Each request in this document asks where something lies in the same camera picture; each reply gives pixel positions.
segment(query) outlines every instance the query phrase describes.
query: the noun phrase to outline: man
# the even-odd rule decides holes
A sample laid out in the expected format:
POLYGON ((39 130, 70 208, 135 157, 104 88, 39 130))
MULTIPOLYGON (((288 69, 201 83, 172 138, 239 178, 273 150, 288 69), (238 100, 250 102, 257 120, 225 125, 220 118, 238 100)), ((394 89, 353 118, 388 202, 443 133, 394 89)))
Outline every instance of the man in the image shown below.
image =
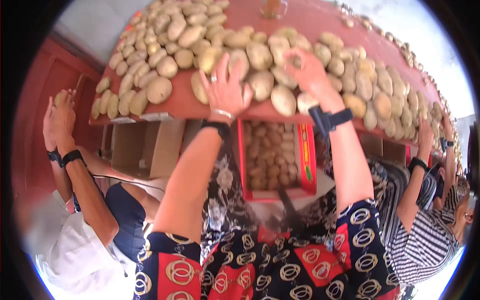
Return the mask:
POLYGON ((153 221, 159 201, 124 183, 103 196, 91 173, 126 176, 75 145, 74 96, 63 90, 57 107, 49 99, 43 134, 57 190, 23 193, 14 204, 17 228, 56 299, 131 299, 143 224, 153 221), (74 214, 66 210, 70 199, 74 214))
MULTIPOLYGON (((453 141, 452 125, 445 113, 443 125, 447 141, 453 141)), ((474 217, 473 208, 468 207, 468 193, 461 201, 457 195, 453 147, 447 148, 444 171, 439 169, 440 174, 444 173, 445 188, 440 197, 435 197, 433 209, 427 211, 417 206, 432 142, 432 129, 420 118, 419 151, 412 160, 410 181, 396 208, 401 225, 387 245, 393 269, 403 285, 424 281, 445 268, 463 245, 465 226, 474 217)))

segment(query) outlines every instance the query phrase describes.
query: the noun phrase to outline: woman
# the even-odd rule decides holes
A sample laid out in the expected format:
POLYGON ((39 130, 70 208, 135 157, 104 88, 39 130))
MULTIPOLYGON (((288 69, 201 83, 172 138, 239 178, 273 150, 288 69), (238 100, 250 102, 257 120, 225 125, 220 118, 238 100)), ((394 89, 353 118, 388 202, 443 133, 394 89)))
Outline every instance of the woman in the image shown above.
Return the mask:
MULTIPOLYGON (((317 58, 300 49, 285 54, 286 61, 295 57, 301 68, 288 64, 286 71, 301 89, 318 99, 323 111, 344 110, 317 58)), ((203 73, 202 81, 212 111, 208 121, 229 126, 249 106, 252 91, 248 85, 241 88, 241 64, 229 76, 227 64, 225 54, 211 82, 203 73)), ((330 132, 339 212, 333 251, 319 243, 309 228, 275 233, 243 224, 248 213, 236 213, 245 204, 226 198, 227 204, 241 208, 226 209, 233 226, 221 233, 220 242, 200 265, 202 209, 225 128, 207 123, 178 161, 153 231, 139 254, 135 298, 392 299, 398 282, 382 245, 372 177, 351 121, 330 132)), ((221 188, 216 193, 226 197, 221 188)))

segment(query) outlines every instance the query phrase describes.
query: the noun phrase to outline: potato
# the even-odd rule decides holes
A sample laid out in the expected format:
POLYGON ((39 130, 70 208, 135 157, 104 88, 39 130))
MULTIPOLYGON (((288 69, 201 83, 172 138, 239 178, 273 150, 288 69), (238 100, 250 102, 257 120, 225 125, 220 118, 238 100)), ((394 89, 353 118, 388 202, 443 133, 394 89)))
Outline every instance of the potato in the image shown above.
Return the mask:
POLYGON ((199 41, 196 41, 191 46, 191 49, 194 55, 200 55, 207 47, 210 47, 210 42, 206 39, 201 39, 199 41))
POLYGON ((274 77, 269 71, 260 71, 249 77, 248 82, 253 91, 253 99, 262 102, 272 93, 274 77))
POLYGON ((382 119, 377 117, 377 127, 380 128, 381 130, 385 130, 389 124, 390 124, 390 118, 382 119))
POLYGON ((220 7, 221 9, 224 10, 230 5, 230 1, 228 1, 228 0, 216 1, 215 5, 217 5, 218 7, 220 7))
POLYGON ((378 81, 377 84, 383 92, 388 96, 393 94, 392 77, 385 69, 377 69, 378 81))
POLYGON ((133 44, 135 44, 136 39, 137 33, 135 31, 130 31, 125 38, 125 46, 132 46, 133 44))
POLYGON ((403 127, 400 118, 395 118, 395 135, 393 138, 397 141, 403 138, 403 127))
POLYGON ((112 91, 110 90, 105 90, 102 93, 102 96, 100 98, 100 104, 98 106, 98 110, 102 115, 105 115, 107 113, 108 99, 110 99, 111 95, 112 95, 112 91))
POLYGON ((247 75, 248 70, 250 68, 250 65, 248 63, 247 54, 245 53, 245 51, 243 49, 236 49, 236 50, 233 50, 230 53, 230 58, 228 60, 228 73, 229 74, 232 73, 233 69, 235 68, 235 66, 237 65, 237 63, 239 61, 243 61, 243 63, 242 63, 243 67, 242 67, 242 70, 241 70, 241 73, 240 73, 240 80, 243 81, 243 79, 247 75))
POLYGON ((153 104, 160 104, 172 93, 172 83, 168 78, 157 77, 150 81, 145 91, 148 101, 153 104))
POLYGON ((405 83, 400 78, 400 75, 398 74, 398 72, 392 66, 387 66, 386 70, 390 74, 390 77, 392 77, 392 85, 393 85, 392 94, 395 96, 404 96, 407 88, 405 87, 405 83))
POLYGON ((398 118, 402 115, 402 98, 398 96, 392 96, 390 98, 390 103, 392 104, 392 117, 398 118))
POLYGON ((94 120, 98 119, 100 116, 100 102, 102 102, 101 98, 95 99, 92 105, 92 117, 94 120))
POLYGON ((201 25, 195 25, 187 28, 180 36, 178 45, 183 48, 191 47, 195 42, 205 36, 206 28, 201 25))
POLYGON ((367 104, 359 96, 353 94, 343 94, 343 103, 345 107, 352 110, 353 116, 355 118, 362 119, 367 112, 367 104))
POLYGON ((245 32, 235 32, 226 36, 223 42, 230 48, 245 49, 251 41, 250 36, 245 32))
POLYGON ((363 116, 363 125, 368 131, 372 131, 377 126, 377 114, 373 102, 367 103, 367 112, 363 116))
POLYGON ((274 66, 271 69, 271 72, 273 76, 275 77, 275 80, 279 83, 282 84, 286 87, 288 87, 291 90, 294 90, 298 83, 293 77, 291 77, 283 67, 280 66, 274 66))
POLYGON ((297 101, 292 91, 281 84, 277 84, 271 94, 272 104, 275 110, 284 117, 295 115, 297 101))
POLYGON ((288 41, 290 42, 290 47, 291 48, 302 48, 307 51, 312 50, 312 44, 310 41, 307 39, 306 36, 303 34, 297 34, 295 36, 290 36, 288 38, 288 41))
POLYGON ((144 50, 135 51, 127 58, 127 64, 131 66, 139 60, 145 60, 147 56, 148 56, 147 51, 144 51, 144 50))
POLYGON ((187 21, 185 21, 184 19, 179 18, 172 20, 170 25, 168 25, 167 29, 168 39, 172 42, 176 41, 186 27, 187 21))
POLYGON ((301 115, 309 116, 310 113, 308 112, 308 110, 318 105, 318 100, 313 98, 307 92, 300 93, 297 96, 297 107, 301 115))
POLYGON ((340 79, 338 79, 337 77, 335 77, 334 75, 330 74, 330 73, 327 73, 327 78, 328 80, 330 80, 330 83, 332 84, 332 87, 337 91, 337 92, 341 92, 342 91, 342 81, 340 79))
POLYGON ((173 78, 177 75, 179 68, 173 57, 165 56, 162 60, 156 65, 156 71, 160 76, 173 78))
POLYGON ((195 97, 203 104, 208 104, 208 96, 205 91, 204 85, 202 80, 200 79, 200 73, 194 72, 192 74, 192 78, 190 79, 190 83, 192 84, 192 90, 195 97))
POLYGON ((205 49, 198 57, 198 66, 206 74, 210 74, 213 67, 222 57, 223 50, 218 47, 209 47, 205 49))
POLYGON ((205 27, 210 28, 216 25, 222 25, 227 21, 227 16, 223 13, 219 13, 216 15, 213 15, 208 19, 208 21, 204 24, 205 27))
POLYGON ((181 69, 191 68, 193 66, 193 52, 188 49, 175 52, 175 62, 181 69))
POLYGON ((132 53, 135 52, 135 47, 132 45, 125 46, 122 50, 122 55, 125 59, 127 59, 132 53))
POLYGON ((355 67, 353 63, 347 62, 345 64, 345 71, 341 77, 342 90, 344 93, 354 93, 357 90, 357 84, 355 82, 355 67))
POLYGON ((252 42, 247 46, 250 64, 257 71, 268 70, 273 63, 273 56, 264 44, 252 42))
POLYGON ((403 127, 410 127, 412 125, 412 113, 407 106, 402 109, 401 120, 403 127))
POLYGON ((373 82, 375 75, 375 67, 369 59, 358 59, 357 71, 362 72, 368 76, 371 82, 373 82))
POLYGON ((373 86, 368 75, 358 71, 355 75, 355 84, 357 86, 355 94, 367 102, 370 101, 373 95, 373 86))
POLYGON ((202 25, 207 22, 208 17, 204 13, 194 13, 187 18, 187 23, 191 26, 193 25, 202 25))
POLYGON ((159 61, 167 56, 167 51, 165 49, 160 49, 157 53, 148 58, 148 65, 150 68, 155 68, 159 61))
POLYGON ((144 89, 148 86, 150 81, 158 77, 158 73, 156 70, 151 70, 147 74, 143 75, 138 81, 138 87, 144 89))
POLYGON ((133 85, 138 86, 141 77, 147 74, 149 71, 150 66, 148 63, 144 62, 144 64, 138 68, 137 72, 133 75, 133 85))
POLYGON ((331 32, 322 32, 319 37, 320 42, 329 48, 343 47, 343 41, 331 32))
POLYGON ((388 123, 387 128, 385 128, 385 134, 389 138, 392 138, 395 136, 395 133, 396 133, 395 119, 390 118, 390 122, 388 123))
POLYGON ((149 56, 152 56, 155 53, 157 53, 161 48, 162 47, 160 46, 160 44, 155 42, 155 43, 147 46, 147 53, 148 53, 149 56))
POLYGON ((211 41, 216 34, 222 32, 222 31, 224 31, 224 30, 225 30, 225 29, 223 28, 222 25, 212 26, 212 27, 210 27, 210 28, 207 29, 207 32, 206 32, 206 34, 205 34, 205 38, 206 38, 207 40, 211 41))
POLYGON ((322 43, 315 43, 313 45, 313 53, 322 62, 324 68, 328 66, 328 63, 332 59, 332 52, 330 49, 322 43))
POLYGON ((108 66, 114 70, 117 68, 118 64, 123 61, 123 54, 121 52, 117 52, 108 61, 108 66))
POLYGON ((112 94, 107 103, 107 115, 110 119, 114 119, 119 114, 119 97, 116 94, 112 94))
POLYGON ((135 94, 130 102, 130 112, 135 116, 141 116, 148 105, 148 99, 145 90, 135 94))
POLYGON ((216 14, 220 14, 220 13, 223 13, 222 9, 220 8, 220 6, 218 5, 210 5, 207 7, 207 11, 205 12, 205 14, 207 16, 214 16, 216 14))
POLYGON ((338 57, 332 57, 332 59, 328 63, 327 71, 337 77, 340 77, 345 71, 345 65, 343 61, 338 57))
POLYGON ((135 92, 134 90, 130 90, 123 93, 123 95, 120 97, 118 110, 122 116, 128 116, 130 114, 130 102, 132 101, 132 98, 133 96, 135 96, 136 93, 137 92, 135 92))
POLYGON ((110 87, 110 83, 111 83, 111 79, 110 77, 106 76, 106 77, 103 77, 96 85, 95 87, 95 92, 97 94, 100 94, 100 93, 103 93, 103 91, 105 91, 106 89, 108 89, 110 87))
POLYGON ((248 157, 257 158, 260 153, 260 143, 258 141, 253 141, 250 147, 248 148, 248 157))
POLYGON ((161 45, 165 46, 166 44, 170 43, 170 40, 168 39, 168 33, 162 32, 156 37, 156 41, 161 45))
POLYGON ((120 82, 120 88, 118 95, 123 95, 123 93, 130 91, 133 88, 133 75, 125 74, 120 82))
POLYGON ((380 92, 373 100, 373 104, 379 119, 390 120, 390 116, 392 115, 392 104, 385 93, 380 92))
POLYGON ((267 43, 267 34, 265 32, 255 32, 252 35, 252 41, 260 44, 267 43))

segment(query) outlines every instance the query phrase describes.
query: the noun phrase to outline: cardboard box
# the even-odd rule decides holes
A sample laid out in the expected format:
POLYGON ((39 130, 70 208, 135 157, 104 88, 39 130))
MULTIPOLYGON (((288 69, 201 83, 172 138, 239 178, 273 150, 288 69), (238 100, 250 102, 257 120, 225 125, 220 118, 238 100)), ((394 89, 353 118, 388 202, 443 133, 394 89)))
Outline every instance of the cardboard box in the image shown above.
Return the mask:
MULTIPOLYGON (((279 201, 280 198, 276 191, 250 191, 247 187, 246 149, 243 144, 243 126, 241 122, 241 120, 238 120, 237 125, 243 198, 245 201, 279 201)), ((297 124, 294 128, 294 133, 295 156, 296 164, 299 167, 298 182, 300 186, 287 189, 287 195, 292 201, 317 194, 317 166, 313 127, 312 125, 297 124)))
POLYGON ((184 120, 115 125, 112 168, 140 180, 168 178, 175 168, 184 120))

